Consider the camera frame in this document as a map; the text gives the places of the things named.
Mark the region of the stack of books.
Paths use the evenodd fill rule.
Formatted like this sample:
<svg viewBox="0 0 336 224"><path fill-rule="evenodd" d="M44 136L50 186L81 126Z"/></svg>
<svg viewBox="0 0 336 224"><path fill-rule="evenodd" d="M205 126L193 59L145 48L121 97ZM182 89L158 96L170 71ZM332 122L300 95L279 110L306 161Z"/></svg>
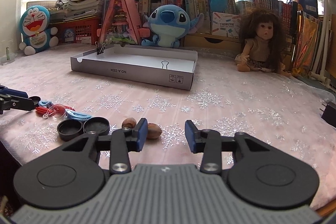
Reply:
<svg viewBox="0 0 336 224"><path fill-rule="evenodd" d="M66 22L90 16L101 16L109 0L57 0L49 9L52 23Z"/></svg>

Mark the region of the wooden drawer shelf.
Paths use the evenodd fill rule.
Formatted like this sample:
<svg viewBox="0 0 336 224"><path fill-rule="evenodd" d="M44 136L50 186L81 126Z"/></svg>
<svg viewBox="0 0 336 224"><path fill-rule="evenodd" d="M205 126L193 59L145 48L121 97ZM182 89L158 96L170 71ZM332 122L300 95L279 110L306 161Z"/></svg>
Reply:
<svg viewBox="0 0 336 224"><path fill-rule="evenodd" d="M183 38L184 47L212 48L239 53L241 44L238 39L212 34L195 33Z"/></svg>

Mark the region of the pink snowflake tablecloth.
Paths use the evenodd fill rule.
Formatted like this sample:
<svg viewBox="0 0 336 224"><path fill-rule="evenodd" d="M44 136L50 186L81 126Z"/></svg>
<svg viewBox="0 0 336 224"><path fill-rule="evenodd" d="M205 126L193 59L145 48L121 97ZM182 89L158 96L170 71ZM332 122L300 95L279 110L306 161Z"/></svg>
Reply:
<svg viewBox="0 0 336 224"><path fill-rule="evenodd" d="M130 155L132 165L193 163L185 121L222 135L246 132L310 164L320 178L312 207L335 199L335 128L321 118L330 93L273 73L240 73L232 59L200 52L191 90L178 90L71 70L71 57L86 51L63 45L1 66L1 84L106 118L112 129L126 118L146 118L162 135Z"/></svg>

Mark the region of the black round cup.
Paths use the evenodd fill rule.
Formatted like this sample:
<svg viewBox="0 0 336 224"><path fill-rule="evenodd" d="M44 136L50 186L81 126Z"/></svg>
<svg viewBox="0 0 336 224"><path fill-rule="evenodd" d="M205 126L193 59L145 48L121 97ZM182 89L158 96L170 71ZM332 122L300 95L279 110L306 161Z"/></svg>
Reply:
<svg viewBox="0 0 336 224"><path fill-rule="evenodd" d="M60 139L70 141L83 134L83 123L75 119L60 122L57 126Z"/></svg>

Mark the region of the small blue plastic clip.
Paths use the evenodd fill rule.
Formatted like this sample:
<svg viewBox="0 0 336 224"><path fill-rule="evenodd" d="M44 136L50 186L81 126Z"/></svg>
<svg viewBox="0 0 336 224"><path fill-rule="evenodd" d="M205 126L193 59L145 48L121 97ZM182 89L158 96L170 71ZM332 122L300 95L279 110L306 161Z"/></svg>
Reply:
<svg viewBox="0 0 336 224"><path fill-rule="evenodd" d="M52 103L52 101L49 100L40 100L39 101L39 106L41 107L45 107L45 108L51 108L54 104Z"/></svg>

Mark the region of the black round lid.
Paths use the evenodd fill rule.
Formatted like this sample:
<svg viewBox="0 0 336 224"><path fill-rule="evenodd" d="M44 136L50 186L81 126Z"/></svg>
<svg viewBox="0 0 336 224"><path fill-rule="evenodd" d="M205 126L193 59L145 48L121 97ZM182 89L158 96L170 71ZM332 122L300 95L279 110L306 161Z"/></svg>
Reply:
<svg viewBox="0 0 336 224"><path fill-rule="evenodd" d="M103 117L92 117L84 122L83 131L94 131L100 136L108 135L110 131L109 121Z"/></svg>

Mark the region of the black power adapter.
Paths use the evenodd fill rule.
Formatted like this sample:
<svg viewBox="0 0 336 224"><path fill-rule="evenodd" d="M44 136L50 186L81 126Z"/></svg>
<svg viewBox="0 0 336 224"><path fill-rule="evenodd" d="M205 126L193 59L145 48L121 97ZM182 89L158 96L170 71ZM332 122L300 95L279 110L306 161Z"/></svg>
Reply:
<svg viewBox="0 0 336 224"><path fill-rule="evenodd" d="M336 104L333 102L327 102L325 109L323 110L321 118L329 125L336 127Z"/></svg>

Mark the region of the small black binder clip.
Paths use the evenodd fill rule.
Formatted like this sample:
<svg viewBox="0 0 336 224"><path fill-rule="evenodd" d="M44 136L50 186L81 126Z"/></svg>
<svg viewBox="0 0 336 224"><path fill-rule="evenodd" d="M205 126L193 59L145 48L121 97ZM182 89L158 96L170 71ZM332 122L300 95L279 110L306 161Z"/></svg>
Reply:
<svg viewBox="0 0 336 224"><path fill-rule="evenodd" d="M95 45L96 45L97 55L104 53L106 42L102 42L102 43L96 42Z"/></svg>

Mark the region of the blue Stitch plush toy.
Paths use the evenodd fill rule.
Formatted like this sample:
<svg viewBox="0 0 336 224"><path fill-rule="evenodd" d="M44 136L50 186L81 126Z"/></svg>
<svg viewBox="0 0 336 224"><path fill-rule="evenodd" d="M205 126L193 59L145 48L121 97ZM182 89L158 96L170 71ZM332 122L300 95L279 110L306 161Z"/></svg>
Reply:
<svg viewBox="0 0 336 224"><path fill-rule="evenodd" d="M176 5L163 5L156 8L143 25L154 34L152 40L143 39L142 46L179 48L180 39L194 34L203 25L204 15L200 13L191 20L188 13Z"/></svg>

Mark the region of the blue Doraemon plush toy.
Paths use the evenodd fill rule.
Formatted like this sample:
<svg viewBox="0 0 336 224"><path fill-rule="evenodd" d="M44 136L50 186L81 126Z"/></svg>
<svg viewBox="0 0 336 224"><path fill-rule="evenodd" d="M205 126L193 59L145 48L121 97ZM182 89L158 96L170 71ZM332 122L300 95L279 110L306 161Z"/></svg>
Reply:
<svg viewBox="0 0 336 224"><path fill-rule="evenodd" d="M21 16L19 29L22 34L22 42L19 49L26 56L56 47L59 43L58 29L49 28L50 12L43 6L35 5L28 8Z"/></svg>

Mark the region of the pink triangular diorama house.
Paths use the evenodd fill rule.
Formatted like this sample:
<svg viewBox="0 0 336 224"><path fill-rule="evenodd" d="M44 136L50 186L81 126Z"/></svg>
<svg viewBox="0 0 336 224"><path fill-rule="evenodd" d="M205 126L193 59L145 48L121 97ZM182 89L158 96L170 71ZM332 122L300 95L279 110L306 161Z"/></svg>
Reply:
<svg viewBox="0 0 336 224"><path fill-rule="evenodd" d="M110 0L102 28L97 31L96 46L110 44L140 45L144 38L151 36L144 28L135 0Z"/></svg>

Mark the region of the white cardboard tray box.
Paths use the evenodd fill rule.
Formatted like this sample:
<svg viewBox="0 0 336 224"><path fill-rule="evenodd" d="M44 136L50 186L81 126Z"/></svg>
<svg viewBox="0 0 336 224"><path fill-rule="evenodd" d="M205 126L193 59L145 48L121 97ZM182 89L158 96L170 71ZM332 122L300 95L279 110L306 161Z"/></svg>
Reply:
<svg viewBox="0 0 336 224"><path fill-rule="evenodd" d="M162 60L169 62L162 69ZM190 90L197 66L196 51L161 47L108 45L97 55L90 50L71 57L76 72L113 77L139 83Z"/></svg>

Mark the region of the brown-haired baby doll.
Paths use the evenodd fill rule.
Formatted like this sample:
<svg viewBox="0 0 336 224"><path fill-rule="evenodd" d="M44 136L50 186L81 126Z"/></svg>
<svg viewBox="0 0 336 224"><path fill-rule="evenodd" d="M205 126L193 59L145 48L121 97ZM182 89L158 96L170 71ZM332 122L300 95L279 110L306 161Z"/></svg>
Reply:
<svg viewBox="0 0 336 224"><path fill-rule="evenodd" d="M279 17L266 9L254 9L241 18L239 40L241 53L235 57L240 72L273 72L285 77L282 52L285 34Z"/></svg>

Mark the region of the large black binder clip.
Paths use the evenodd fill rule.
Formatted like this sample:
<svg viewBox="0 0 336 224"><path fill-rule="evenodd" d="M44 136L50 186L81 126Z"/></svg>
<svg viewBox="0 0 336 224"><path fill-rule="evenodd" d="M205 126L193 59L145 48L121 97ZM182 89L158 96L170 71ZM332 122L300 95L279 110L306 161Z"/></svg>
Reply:
<svg viewBox="0 0 336 224"><path fill-rule="evenodd" d="M161 64L162 64L162 69L168 69L169 62L167 60L162 60Z"/></svg>

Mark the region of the light brown walnut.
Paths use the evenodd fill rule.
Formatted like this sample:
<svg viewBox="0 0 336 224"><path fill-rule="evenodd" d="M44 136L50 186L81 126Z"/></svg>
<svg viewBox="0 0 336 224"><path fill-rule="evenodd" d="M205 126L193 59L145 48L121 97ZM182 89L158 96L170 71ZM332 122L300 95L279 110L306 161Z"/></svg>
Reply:
<svg viewBox="0 0 336 224"><path fill-rule="evenodd" d="M155 140L158 139L161 136L162 129L159 127L159 125L155 123L148 123L147 125L147 139L149 140Z"/></svg>

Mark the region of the white label printer box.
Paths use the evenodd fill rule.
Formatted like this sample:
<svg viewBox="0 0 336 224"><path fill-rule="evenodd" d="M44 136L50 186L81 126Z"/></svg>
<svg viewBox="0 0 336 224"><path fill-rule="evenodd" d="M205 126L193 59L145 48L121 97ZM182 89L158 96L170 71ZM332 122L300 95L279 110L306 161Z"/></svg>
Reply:
<svg viewBox="0 0 336 224"><path fill-rule="evenodd" d="M211 34L238 39L241 19L240 15L213 12Z"/></svg>

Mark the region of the red plastic crate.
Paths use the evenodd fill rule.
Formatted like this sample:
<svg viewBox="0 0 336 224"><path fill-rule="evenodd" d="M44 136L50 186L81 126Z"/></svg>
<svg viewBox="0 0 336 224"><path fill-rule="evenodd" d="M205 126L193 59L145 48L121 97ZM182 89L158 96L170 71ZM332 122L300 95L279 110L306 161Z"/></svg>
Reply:
<svg viewBox="0 0 336 224"><path fill-rule="evenodd" d="M67 22L51 23L50 27L56 27L56 36L59 44L89 44L95 45L98 41L97 30L100 29L101 18L92 16Z"/></svg>

